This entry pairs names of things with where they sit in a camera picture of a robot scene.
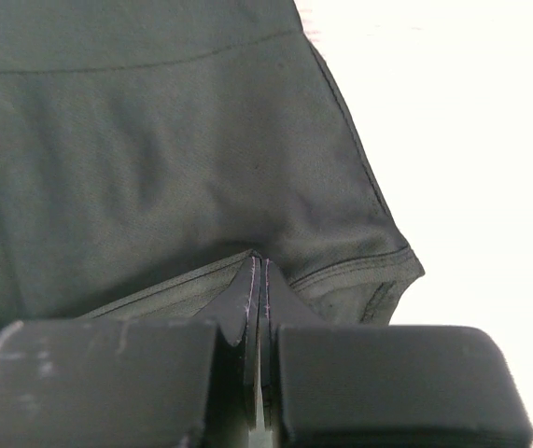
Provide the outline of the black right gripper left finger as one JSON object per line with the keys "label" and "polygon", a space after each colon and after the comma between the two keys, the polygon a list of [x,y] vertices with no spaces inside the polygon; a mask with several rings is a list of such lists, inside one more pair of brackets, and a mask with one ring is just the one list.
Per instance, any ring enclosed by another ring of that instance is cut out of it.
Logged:
{"label": "black right gripper left finger", "polygon": [[259,259],[189,319],[18,321],[0,332],[0,447],[245,447]]}

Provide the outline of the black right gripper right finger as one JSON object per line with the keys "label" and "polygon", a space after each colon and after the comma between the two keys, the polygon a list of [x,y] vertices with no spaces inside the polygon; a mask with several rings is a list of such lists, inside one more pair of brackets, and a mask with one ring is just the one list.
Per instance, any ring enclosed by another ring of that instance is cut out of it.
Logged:
{"label": "black right gripper right finger", "polygon": [[261,263],[260,389],[276,447],[529,447],[494,340],[460,326],[329,324]]}

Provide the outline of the black t-shirt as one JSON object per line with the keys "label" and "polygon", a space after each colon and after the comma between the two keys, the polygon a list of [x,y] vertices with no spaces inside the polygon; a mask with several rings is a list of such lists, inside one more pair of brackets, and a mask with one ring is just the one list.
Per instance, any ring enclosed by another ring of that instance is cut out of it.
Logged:
{"label": "black t-shirt", "polygon": [[268,259],[385,323],[423,268],[291,1],[0,1],[0,330],[189,316]]}

